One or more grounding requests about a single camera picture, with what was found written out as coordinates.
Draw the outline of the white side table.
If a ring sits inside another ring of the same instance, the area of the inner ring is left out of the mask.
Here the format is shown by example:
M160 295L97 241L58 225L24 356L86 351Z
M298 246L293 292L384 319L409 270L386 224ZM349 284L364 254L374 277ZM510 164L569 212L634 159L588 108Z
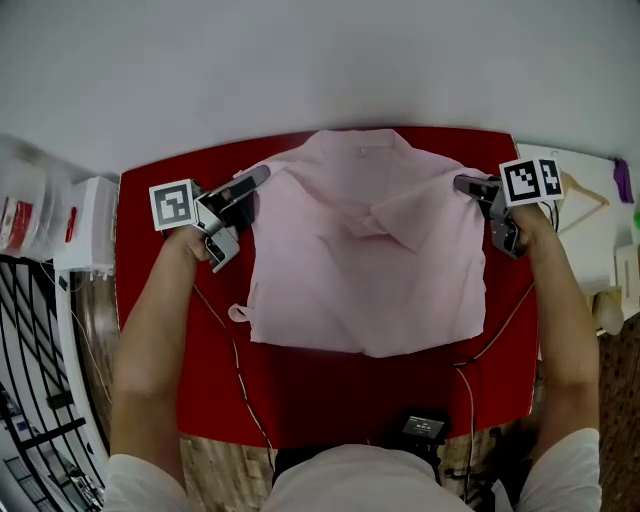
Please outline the white side table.
M557 149L525 143L518 143L516 148L523 159L552 158L551 151ZM613 160L601 159L606 165L603 172L605 175L603 185L606 187L605 196L610 201L609 208L568 233L558 234L574 275L585 292L596 292L618 286L615 273L615 250L640 243L640 230L637 230L633 224L634 211L640 208L640 174L635 171L630 173L632 191L635 194L634 203L623 204L619 199L613 178ZM640 313L640 305L630 304L623 298L621 298L621 307L627 319Z

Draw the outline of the person's left forearm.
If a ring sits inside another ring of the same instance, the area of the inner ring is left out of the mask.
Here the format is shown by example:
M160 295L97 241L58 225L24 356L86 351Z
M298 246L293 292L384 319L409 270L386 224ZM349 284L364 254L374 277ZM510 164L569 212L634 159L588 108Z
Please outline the person's left forearm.
M145 460L184 483L177 426L189 302L203 234L174 230L164 241L116 345L110 453Z

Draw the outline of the person's white shirt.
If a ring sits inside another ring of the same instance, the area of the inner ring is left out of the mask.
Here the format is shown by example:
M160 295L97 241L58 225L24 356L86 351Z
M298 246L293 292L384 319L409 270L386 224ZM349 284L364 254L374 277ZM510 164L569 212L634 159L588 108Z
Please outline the person's white shirt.
M494 512L599 512L599 433L581 429L533 465L516 502L496 483ZM190 512L184 489L142 459L109 460L103 512ZM408 452L345 445L281 474L261 512L473 512Z

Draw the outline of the clear water jug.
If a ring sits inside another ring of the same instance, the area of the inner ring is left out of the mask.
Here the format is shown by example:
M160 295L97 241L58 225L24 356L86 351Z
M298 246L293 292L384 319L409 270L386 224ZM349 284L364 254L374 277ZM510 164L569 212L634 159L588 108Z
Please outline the clear water jug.
M64 160L0 134L0 254L44 262L62 250L72 176Z

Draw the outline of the purple cloth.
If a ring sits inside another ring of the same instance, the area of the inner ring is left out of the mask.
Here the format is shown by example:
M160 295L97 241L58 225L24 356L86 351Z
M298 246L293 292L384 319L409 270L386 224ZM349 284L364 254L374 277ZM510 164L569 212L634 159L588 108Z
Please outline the purple cloth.
M623 204L633 204L634 196L628 163L622 158L614 158L613 163L613 178L617 186L619 199Z

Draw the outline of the black metal railing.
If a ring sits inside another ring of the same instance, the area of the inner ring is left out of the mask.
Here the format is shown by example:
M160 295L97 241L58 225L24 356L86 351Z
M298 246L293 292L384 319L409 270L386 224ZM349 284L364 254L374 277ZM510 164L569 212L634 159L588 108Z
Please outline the black metal railing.
M52 264L0 255L0 509L100 512L108 441L74 306Z

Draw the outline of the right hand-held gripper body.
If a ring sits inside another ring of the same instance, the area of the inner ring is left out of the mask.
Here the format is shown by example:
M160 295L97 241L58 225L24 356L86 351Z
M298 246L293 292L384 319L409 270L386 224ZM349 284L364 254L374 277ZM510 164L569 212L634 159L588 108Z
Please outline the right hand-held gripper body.
M505 162L499 165L498 176L459 174L454 187L479 203L489 222L493 245L512 259L525 254L512 208L563 198L559 167L552 158Z

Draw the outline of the wooden clothes hanger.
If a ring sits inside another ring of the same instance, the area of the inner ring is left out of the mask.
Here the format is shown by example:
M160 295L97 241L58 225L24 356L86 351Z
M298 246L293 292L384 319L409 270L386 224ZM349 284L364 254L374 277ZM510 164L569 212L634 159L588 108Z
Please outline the wooden clothes hanger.
M555 202L557 233L563 235L600 215L610 206L603 185L604 160L591 155L553 149L558 164L564 198Z

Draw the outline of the pink robe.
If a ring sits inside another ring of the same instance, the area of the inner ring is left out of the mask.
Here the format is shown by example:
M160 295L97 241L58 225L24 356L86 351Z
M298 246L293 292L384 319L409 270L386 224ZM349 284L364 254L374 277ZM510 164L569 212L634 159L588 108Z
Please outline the pink robe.
M253 342L384 358L483 332L484 219L454 187L461 163L375 130L321 131L267 166Z

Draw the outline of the red tablecloth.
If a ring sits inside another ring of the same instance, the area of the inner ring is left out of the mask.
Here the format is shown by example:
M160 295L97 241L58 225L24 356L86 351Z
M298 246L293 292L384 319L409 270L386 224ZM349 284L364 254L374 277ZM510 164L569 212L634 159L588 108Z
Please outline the red tablecloth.
M507 133L461 128L395 127L412 146L464 166L498 174L518 158ZM122 327L163 243L154 231L148 189L186 178L204 188L290 150L313 132L263 137L201 149L125 171L120 177L115 228L115 294ZM361 354L296 350L250 341L247 323L227 311L245 302L254 263L251 232L241 252L219 273L199 267L197 287L226 329L196 294L191 299L187 345L178 394L179 430L243 445L265 446L237 378L233 336L249 403L272 445L296 448L380 443L409 409L446 411L451 436L470 432L468 390L452 364L463 366L474 402L475 427L490 428L530 412L538 360L535 292L528 260L514 261L485 238L484 331L476 338L407 356L376 359Z

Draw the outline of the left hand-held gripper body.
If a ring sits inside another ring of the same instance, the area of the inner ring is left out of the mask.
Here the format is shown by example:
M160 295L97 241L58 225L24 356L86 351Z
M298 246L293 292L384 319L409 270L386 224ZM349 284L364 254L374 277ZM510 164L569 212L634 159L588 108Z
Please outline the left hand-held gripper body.
M239 234L255 220L255 193L270 175L268 166L258 165L212 190L190 179L153 186L154 229L191 226L203 233L212 270L218 272L239 253Z

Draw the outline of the black device with screen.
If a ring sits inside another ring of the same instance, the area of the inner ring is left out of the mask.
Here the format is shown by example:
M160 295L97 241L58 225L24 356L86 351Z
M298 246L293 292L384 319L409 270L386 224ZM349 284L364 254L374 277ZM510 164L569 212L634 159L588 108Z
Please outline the black device with screen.
M439 410L409 409L401 425L403 435L436 444L444 443L449 430L449 416Z

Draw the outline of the person's right forearm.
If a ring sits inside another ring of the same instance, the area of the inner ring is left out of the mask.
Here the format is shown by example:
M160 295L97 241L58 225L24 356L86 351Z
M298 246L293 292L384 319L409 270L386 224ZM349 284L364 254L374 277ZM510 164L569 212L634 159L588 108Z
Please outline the person's right forearm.
M544 366L534 459L568 435L599 428L599 344L593 318L554 228L536 204L512 216L529 256Z

